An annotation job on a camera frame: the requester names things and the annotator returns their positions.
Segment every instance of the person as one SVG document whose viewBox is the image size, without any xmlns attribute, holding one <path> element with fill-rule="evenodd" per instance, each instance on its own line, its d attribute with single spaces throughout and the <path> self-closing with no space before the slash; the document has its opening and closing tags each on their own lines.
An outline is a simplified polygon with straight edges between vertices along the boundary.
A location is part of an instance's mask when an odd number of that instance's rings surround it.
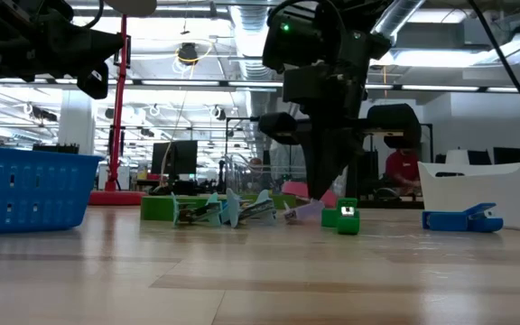
<svg viewBox="0 0 520 325">
<path fill-rule="evenodd" d="M 386 175 L 405 193 L 421 188 L 419 158 L 413 149 L 397 149 L 386 158 Z"/>
</svg>

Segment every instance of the ceiling light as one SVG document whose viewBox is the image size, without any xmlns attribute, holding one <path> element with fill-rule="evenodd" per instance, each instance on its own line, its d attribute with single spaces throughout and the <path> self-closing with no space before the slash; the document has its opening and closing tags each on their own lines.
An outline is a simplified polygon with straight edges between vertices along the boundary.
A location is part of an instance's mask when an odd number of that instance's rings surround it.
<svg viewBox="0 0 520 325">
<path fill-rule="evenodd" d="M 518 91 L 515 87 L 490 87 L 487 89 L 487 92 L 516 94 Z"/>
<path fill-rule="evenodd" d="M 142 80 L 147 86 L 219 86 L 217 81 L 191 80 Z"/>
<path fill-rule="evenodd" d="M 478 87 L 403 85 L 403 90 L 472 92 L 477 91 Z"/>
<path fill-rule="evenodd" d="M 466 68 L 481 60 L 482 54 L 469 51 L 400 51 L 395 65 L 427 68 Z"/>
<path fill-rule="evenodd" d="M 110 80 L 107 81 L 107 84 L 108 85 L 117 85 L 117 80 L 116 79 L 110 79 Z M 125 81 L 125 84 L 126 85 L 133 85 L 134 82 L 132 80 L 130 80 L 130 79 L 127 79 Z"/>
<path fill-rule="evenodd" d="M 407 21 L 408 23 L 461 23 L 472 13 L 470 10 L 420 9 Z"/>
<path fill-rule="evenodd" d="M 390 90 L 393 85 L 365 85 L 365 88 L 368 90 Z"/>
<path fill-rule="evenodd" d="M 230 87 L 282 87 L 280 81 L 229 81 Z"/>
<path fill-rule="evenodd" d="M 380 60 L 371 59 L 370 60 L 370 66 L 387 66 L 387 65 L 394 65 L 395 64 L 395 57 L 393 54 L 389 51 L 380 58 Z"/>
<path fill-rule="evenodd" d="M 9 84 L 14 84 L 14 83 L 17 83 L 17 84 L 33 84 L 33 83 L 47 83 L 47 80 L 46 79 L 35 79 L 34 81 L 32 82 L 25 82 L 23 81 L 23 79 L 19 79 L 19 78 L 1 78 L 0 79 L 0 84 L 2 83 L 9 83 Z"/>
<path fill-rule="evenodd" d="M 97 10 L 99 7 L 97 5 L 73 5 L 71 7 L 73 10 Z M 110 6 L 105 6 L 104 11 L 113 11 L 114 9 Z M 209 7 L 207 6 L 171 6 L 171 5 L 158 5 L 155 9 L 156 11 L 179 11 L 179 12 L 194 12 L 194 11 L 209 11 Z M 226 8 L 217 9 L 219 13 L 227 13 L 228 10 Z"/>
<path fill-rule="evenodd" d="M 75 85 L 78 83 L 77 79 L 55 79 L 55 82 L 61 85 Z"/>
</svg>

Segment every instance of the red pole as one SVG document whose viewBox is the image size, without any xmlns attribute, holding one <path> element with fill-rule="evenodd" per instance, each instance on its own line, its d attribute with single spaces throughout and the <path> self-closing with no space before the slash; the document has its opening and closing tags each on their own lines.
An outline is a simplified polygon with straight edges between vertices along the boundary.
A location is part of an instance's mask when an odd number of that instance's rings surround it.
<svg viewBox="0 0 520 325">
<path fill-rule="evenodd" d="M 114 107 L 114 142 L 112 143 L 112 154 L 109 157 L 109 172 L 106 181 L 106 190 L 108 191 L 117 189 L 119 136 L 122 129 L 122 105 L 124 104 L 125 71 L 127 66 L 127 16 L 125 14 L 122 15 L 122 37 L 124 38 L 124 48 L 122 49 L 122 59 L 117 78 L 116 105 Z"/>
</svg>

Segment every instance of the red stand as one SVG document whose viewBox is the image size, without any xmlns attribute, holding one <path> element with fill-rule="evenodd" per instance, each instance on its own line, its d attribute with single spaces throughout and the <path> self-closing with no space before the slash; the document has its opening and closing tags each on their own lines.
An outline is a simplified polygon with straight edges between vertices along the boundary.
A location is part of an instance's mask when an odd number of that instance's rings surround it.
<svg viewBox="0 0 520 325">
<path fill-rule="evenodd" d="M 118 191 L 117 167 L 119 166 L 119 142 L 122 129 L 122 106 L 124 104 L 125 73 L 127 69 L 127 16 L 122 15 L 122 37 L 124 48 L 122 49 L 122 61 L 119 65 L 117 78 L 116 104 L 114 107 L 114 142 L 112 153 L 109 157 L 109 171 L 106 181 L 106 191 L 92 191 L 89 196 L 90 205 L 140 205 L 143 192 Z"/>
<path fill-rule="evenodd" d="M 112 153 L 109 157 L 109 174 L 106 181 L 106 191 L 117 189 L 117 167 L 119 166 L 119 136 L 122 130 L 122 105 L 124 104 L 125 73 L 127 69 L 127 15 L 122 15 L 122 37 L 124 48 L 122 48 L 121 62 L 119 64 L 119 75 L 117 77 L 116 104 L 114 106 L 114 142 Z"/>
</svg>

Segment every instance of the blue clamp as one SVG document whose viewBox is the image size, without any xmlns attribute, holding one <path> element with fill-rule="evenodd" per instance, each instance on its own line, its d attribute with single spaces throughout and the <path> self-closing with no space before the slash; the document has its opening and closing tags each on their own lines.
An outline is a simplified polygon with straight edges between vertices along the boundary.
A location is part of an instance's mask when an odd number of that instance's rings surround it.
<svg viewBox="0 0 520 325">
<path fill-rule="evenodd" d="M 462 212 L 424 211 L 422 228 L 438 231 L 494 232 L 503 228 L 502 218 L 490 218 L 496 203 L 480 203 Z"/>
</svg>

